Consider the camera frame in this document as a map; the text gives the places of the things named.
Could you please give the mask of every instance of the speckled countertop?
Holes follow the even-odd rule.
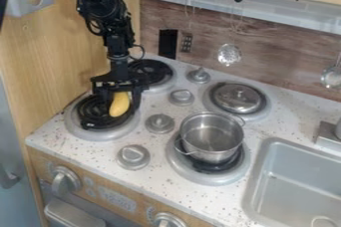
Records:
[[[159,57],[148,55],[147,58]],[[174,172],[165,156],[165,147],[173,132],[161,135],[148,132],[145,129],[146,118],[152,114],[168,114],[175,120],[176,132],[187,115],[205,111],[200,97],[207,86],[218,81],[253,85],[268,94],[272,110],[267,118],[249,122],[244,127],[244,143],[251,150],[252,164],[258,147],[269,137],[314,146],[313,136],[319,122],[336,122],[341,116],[341,104],[213,70],[207,70],[212,81],[200,86],[185,78],[185,74],[196,68],[195,66],[164,58],[162,61],[170,63],[177,71],[174,89],[188,89],[196,95],[192,106],[171,105],[168,93],[144,95],[140,125],[129,135],[110,142],[91,142],[74,137],[66,131],[63,114],[59,113],[28,136],[27,144],[63,160],[77,163],[89,171],[206,220],[214,226],[260,226],[248,219],[240,206],[249,171],[241,180],[218,187],[187,181]],[[150,151],[152,160],[146,168],[129,171],[118,166],[116,155],[128,144],[141,144]]]

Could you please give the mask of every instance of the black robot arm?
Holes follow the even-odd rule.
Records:
[[[77,0],[77,11],[88,29],[103,37],[108,47],[111,70],[91,78],[93,93],[101,95],[110,105],[114,92],[132,92],[134,109],[140,106],[141,93],[149,87],[145,74],[133,74],[128,69],[129,48],[134,46],[131,14],[123,0]]]

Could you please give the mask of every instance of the stainless steel sink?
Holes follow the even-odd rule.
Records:
[[[259,150],[242,201],[269,227],[341,227],[341,158],[281,139]]]

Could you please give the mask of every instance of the stainless steel pot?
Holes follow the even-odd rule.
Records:
[[[234,118],[241,119],[239,124]],[[244,120],[234,115],[196,113],[186,117],[180,126],[179,137],[185,151],[182,154],[212,164],[227,161],[241,146]]]

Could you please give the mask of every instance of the silver burner ring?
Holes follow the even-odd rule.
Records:
[[[79,101],[81,101],[83,98],[87,96],[88,94],[85,94],[84,96],[76,100],[74,103],[68,106],[64,112],[65,127],[68,130],[68,132],[71,133],[72,135],[93,142],[107,142],[127,135],[138,126],[141,117],[139,111],[135,112],[132,116],[130,116],[124,124],[114,128],[98,130],[83,129],[77,114],[76,105]]]
[[[251,85],[248,84],[244,84],[244,83],[239,83],[241,85],[246,85],[249,87],[252,87]],[[238,115],[240,117],[242,117],[245,121],[257,121],[257,120],[261,120],[266,118],[271,111],[271,100],[270,98],[267,96],[267,94],[265,94],[262,90],[259,90],[258,88],[255,88],[256,90],[258,90],[265,98],[265,104],[264,106],[257,112],[255,113],[230,113],[227,112],[223,109],[221,109],[220,107],[218,107],[210,98],[210,91],[215,88],[215,86],[217,85],[217,83],[214,83],[213,85],[210,85],[207,89],[205,89],[205,91],[203,92],[202,95],[202,103],[203,106],[210,112],[215,112],[215,113],[219,113],[219,114],[233,114],[233,115]]]
[[[148,90],[145,90],[144,94],[153,95],[153,94],[165,93],[175,86],[176,80],[177,80],[177,72],[170,64],[167,64],[167,65],[172,70],[172,76],[171,77],[167,76],[165,80],[162,80],[155,85],[150,85],[150,88]]]
[[[243,158],[236,166],[226,171],[218,171],[213,173],[197,172],[191,164],[185,159],[185,156],[179,154],[174,149],[175,134],[166,146],[166,156],[171,168],[183,178],[202,185],[222,186],[234,183],[240,180],[247,172],[250,166],[250,150],[244,144]]]

